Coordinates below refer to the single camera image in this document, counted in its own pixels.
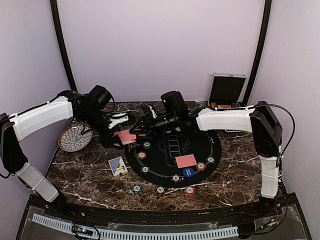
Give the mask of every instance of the blue poker chip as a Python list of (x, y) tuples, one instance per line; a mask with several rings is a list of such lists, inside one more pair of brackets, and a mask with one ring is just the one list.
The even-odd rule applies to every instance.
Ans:
[(183, 169), (183, 175), (187, 178), (191, 178), (195, 174), (195, 171), (191, 167)]

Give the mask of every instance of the red playing card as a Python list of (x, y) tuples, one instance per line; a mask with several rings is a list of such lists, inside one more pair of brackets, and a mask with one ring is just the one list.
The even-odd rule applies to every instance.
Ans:
[(175, 160), (179, 169), (197, 165), (197, 161), (193, 154), (185, 156), (176, 156)]
[(118, 131), (114, 135), (119, 135), (119, 138), (123, 145), (134, 143), (137, 139), (135, 134), (130, 134), (129, 129)]

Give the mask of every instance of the marble surface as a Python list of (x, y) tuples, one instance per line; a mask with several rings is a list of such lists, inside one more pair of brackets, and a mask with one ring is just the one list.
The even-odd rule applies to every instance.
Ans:
[[(130, 111), (143, 115), (146, 102), (116, 103), (115, 112)], [(152, 103), (164, 112), (161, 102)], [(189, 109), (203, 103), (187, 103)], [(69, 203), (86, 206), (139, 211), (185, 211), (236, 206), (257, 202), (261, 188), (260, 160), (253, 136), (246, 132), (217, 131), (222, 145), (222, 158), (216, 171), (202, 183), (194, 185), (195, 194), (186, 197), (184, 188), (166, 189), (157, 196), (157, 185), (138, 176), (126, 160), (124, 150), (103, 148), (95, 132), (91, 142), (77, 152), (59, 149), (47, 177), (67, 197)], [(122, 156), (129, 173), (114, 178), (108, 160)], [(141, 196), (133, 195), (133, 185), (143, 186)]]

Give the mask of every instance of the white wall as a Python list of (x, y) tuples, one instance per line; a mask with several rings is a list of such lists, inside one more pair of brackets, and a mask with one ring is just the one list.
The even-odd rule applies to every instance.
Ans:
[(212, 73), (250, 74), (264, 0), (58, 1), (80, 92), (158, 101), (179, 90), (205, 100)]
[[(0, 0), (0, 114), (23, 111), (68, 88), (50, 1)], [(52, 125), (21, 143), (43, 174), (65, 126)], [(0, 172), (7, 173), (2, 163)], [(0, 178), (0, 239), (16, 239), (29, 194), (17, 177)]]
[[(250, 103), (289, 109), (296, 135), (284, 158), (284, 182), (296, 192), (313, 239), (320, 239), (320, 1), (274, 0)], [(287, 142), (291, 121), (280, 115)]]

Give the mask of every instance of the white backdrop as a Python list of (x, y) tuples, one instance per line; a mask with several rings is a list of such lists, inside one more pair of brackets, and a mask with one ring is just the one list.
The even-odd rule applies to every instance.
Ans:
[(205, 100), (212, 73), (249, 76), (264, 0), (59, 2), (79, 92), (105, 86), (118, 102), (167, 91)]

